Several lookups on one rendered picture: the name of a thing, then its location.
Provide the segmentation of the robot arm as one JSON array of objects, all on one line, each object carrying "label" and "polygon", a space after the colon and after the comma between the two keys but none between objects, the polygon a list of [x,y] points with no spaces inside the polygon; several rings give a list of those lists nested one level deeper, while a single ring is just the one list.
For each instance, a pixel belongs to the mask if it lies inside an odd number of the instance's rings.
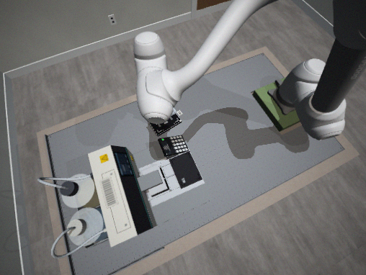
[{"label": "robot arm", "polygon": [[[207,72],[244,22],[275,1],[233,0],[195,56],[178,71],[167,70],[165,48],[155,32],[138,34],[133,52],[142,117],[153,124],[169,120],[183,92]],[[342,133],[345,97],[366,69],[366,0],[333,0],[333,11],[336,39],[326,63],[303,61],[267,92],[283,115],[296,110],[304,130],[317,140]]]}]

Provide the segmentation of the black rectangular frame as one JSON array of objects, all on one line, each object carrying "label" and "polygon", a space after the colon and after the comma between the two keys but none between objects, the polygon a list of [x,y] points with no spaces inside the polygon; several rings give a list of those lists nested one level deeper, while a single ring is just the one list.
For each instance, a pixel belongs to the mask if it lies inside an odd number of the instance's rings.
[{"label": "black rectangular frame", "polygon": [[180,120],[178,115],[174,114],[169,118],[169,120],[165,121],[165,123],[153,124],[149,122],[149,124],[153,128],[154,132],[159,136],[165,133],[166,131],[170,130],[171,128],[177,126],[181,122],[182,121]]}]

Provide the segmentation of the grey flexible hose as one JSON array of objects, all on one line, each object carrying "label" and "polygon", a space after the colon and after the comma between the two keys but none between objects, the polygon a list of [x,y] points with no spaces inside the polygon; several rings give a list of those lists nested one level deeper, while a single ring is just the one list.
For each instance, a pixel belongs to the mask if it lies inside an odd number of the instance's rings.
[{"label": "grey flexible hose", "polygon": [[87,241],[85,241],[84,243],[82,243],[79,247],[75,248],[74,250],[72,250],[71,252],[67,253],[67,254],[64,254],[62,256],[57,256],[55,253],[54,253],[54,249],[55,249],[55,246],[57,244],[57,242],[60,240],[60,238],[65,234],[67,233],[69,230],[73,230],[73,229],[76,229],[76,227],[70,227],[66,230],[64,230],[58,237],[57,239],[55,240],[52,248],[51,248],[51,256],[54,257],[54,258],[64,258],[66,256],[69,256],[71,255],[72,253],[74,253],[75,251],[77,251],[78,249],[80,249],[82,246],[84,246],[86,243],[88,243],[91,239],[95,238],[96,236],[98,236],[99,234],[103,233],[104,230],[98,232],[97,234],[93,235],[92,237],[90,237],[90,239],[88,239]]}]

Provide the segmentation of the grey curved hose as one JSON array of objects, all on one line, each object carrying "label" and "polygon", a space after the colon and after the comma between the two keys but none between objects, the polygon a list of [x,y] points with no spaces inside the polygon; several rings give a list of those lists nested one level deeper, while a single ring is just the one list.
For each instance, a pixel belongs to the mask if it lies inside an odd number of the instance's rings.
[{"label": "grey curved hose", "polygon": [[88,176],[83,176],[83,177],[79,177],[79,178],[54,178],[54,177],[41,177],[38,178],[38,181],[42,184],[48,185],[48,186],[53,186],[53,187],[57,187],[60,189],[68,189],[67,186],[61,186],[61,185],[57,185],[57,184],[52,184],[43,180],[61,180],[61,181],[75,181],[75,180],[81,180],[81,179],[86,179],[91,177],[90,174]]}]

